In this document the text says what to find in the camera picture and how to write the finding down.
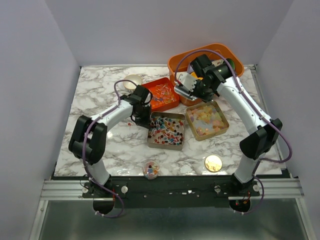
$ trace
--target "gray wall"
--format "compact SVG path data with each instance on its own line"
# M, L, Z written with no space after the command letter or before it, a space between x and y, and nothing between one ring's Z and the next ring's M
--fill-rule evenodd
M226 44L257 63L292 0L46 0L80 65L166 64Z
M29 238L79 67L43 0L0 3L0 239Z
M295 0L264 52L258 77L272 116L283 121L298 175L320 238L320 2ZM281 142L283 153L287 147Z

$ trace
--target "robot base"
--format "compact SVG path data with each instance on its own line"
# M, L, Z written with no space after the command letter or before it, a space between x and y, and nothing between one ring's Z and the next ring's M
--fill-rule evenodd
M108 189L113 190L123 200L125 208L229 208L233 200L229 197L259 196L251 181L243 189L235 188L230 176L158 176L148 180L143 176L113 176ZM113 198L113 201L94 200L95 211L107 214L113 208L121 208L116 198L93 183L87 182L88 188L83 198Z

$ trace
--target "coin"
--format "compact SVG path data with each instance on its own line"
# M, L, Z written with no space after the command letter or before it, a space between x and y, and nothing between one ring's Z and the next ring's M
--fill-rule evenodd
M204 160L204 165L206 169L210 172L218 172L222 168L222 161L220 157L216 155L207 156Z

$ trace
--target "marble countertop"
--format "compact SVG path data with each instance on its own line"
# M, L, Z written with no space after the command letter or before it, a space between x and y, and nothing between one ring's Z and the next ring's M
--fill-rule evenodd
M68 150L76 121L81 115L93 116L114 104L117 101L114 82L130 74L140 75L143 83L147 83L168 77L169 70L166 66L88 66L81 69L54 176L85 174L82 162ZM253 99L260 104L249 68L245 69L240 80ZM128 94L122 83L118 84L118 89L121 94ZM134 125L128 118L107 133L106 149L102 158L104 166L113 176L142 176L143 162L156 160L162 176L231 175L237 169L242 156L239 142L247 137L248 133L239 116L223 97L215 96L214 100L230 124L225 134L196 141L191 129L186 125L182 151L156 149L147 145L148 130ZM186 108L180 104L167 112L185 114ZM218 155L222 160L222 169L218 172L209 172L205 167L204 159L212 154ZM279 159L276 147L273 146L266 156ZM283 165L263 161L256 173L281 174L281 167Z

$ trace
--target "metal floor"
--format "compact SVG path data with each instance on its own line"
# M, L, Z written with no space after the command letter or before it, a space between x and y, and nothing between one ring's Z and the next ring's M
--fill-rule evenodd
M254 213L231 208L127 209L96 216L90 201L49 201L41 240L307 240L295 199L265 199Z

